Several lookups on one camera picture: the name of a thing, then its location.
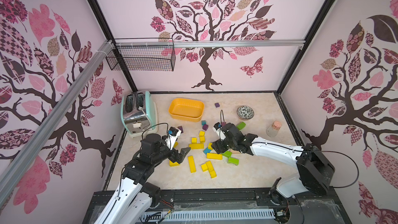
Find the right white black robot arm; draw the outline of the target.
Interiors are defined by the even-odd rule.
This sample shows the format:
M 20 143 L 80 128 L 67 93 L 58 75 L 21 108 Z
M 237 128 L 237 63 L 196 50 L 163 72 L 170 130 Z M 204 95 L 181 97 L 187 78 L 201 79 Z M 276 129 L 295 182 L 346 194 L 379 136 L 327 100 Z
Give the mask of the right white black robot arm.
M 232 123 L 216 123 L 213 131 L 218 139 L 212 143 L 216 153 L 230 149 L 242 154 L 273 159 L 295 169 L 287 178 L 277 178 L 268 192 L 274 205 L 282 205 L 287 199 L 301 193 L 310 192 L 316 196 L 326 196 L 331 186 L 335 167 L 313 144 L 291 146 L 266 140 L 255 134 L 242 134 Z

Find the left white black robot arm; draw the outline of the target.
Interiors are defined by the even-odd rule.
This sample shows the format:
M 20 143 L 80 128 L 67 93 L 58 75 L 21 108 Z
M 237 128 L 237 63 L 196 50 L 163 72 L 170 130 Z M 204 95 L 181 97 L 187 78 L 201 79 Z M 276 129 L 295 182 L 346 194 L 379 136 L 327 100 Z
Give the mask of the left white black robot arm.
M 143 136 L 141 148 L 121 173 L 119 186 L 95 221 L 96 224 L 134 224 L 144 212 L 160 202 L 160 188 L 147 182 L 163 161 L 181 164 L 190 147 L 174 148 L 181 130 L 170 127 L 166 135 L 150 133 Z

